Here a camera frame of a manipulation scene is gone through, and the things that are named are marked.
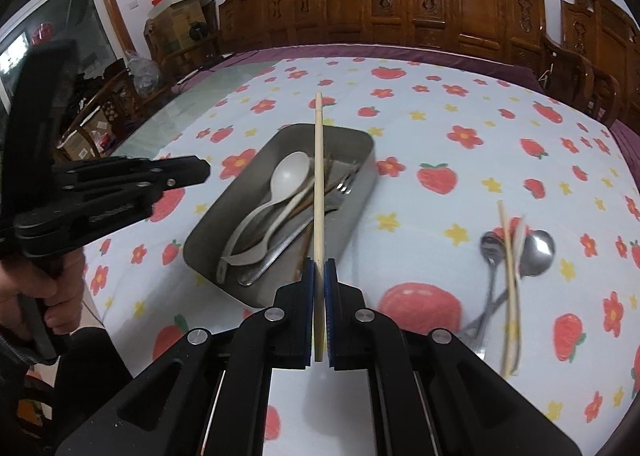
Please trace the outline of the person's left hand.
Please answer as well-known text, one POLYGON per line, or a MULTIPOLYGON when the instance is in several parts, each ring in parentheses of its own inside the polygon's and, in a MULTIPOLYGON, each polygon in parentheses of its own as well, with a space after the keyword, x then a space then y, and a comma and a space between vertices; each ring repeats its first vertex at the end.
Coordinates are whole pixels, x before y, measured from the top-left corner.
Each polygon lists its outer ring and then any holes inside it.
POLYGON ((52 278, 29 260, 1 262, 1 326, 17 337, 28 339, 30 332, 18 296, 43 299, 47 307, 44 321, 55 335, 70 334, 78 328, 84 296, 86 258, 82 248, 66 254, 63 272, 52 278))

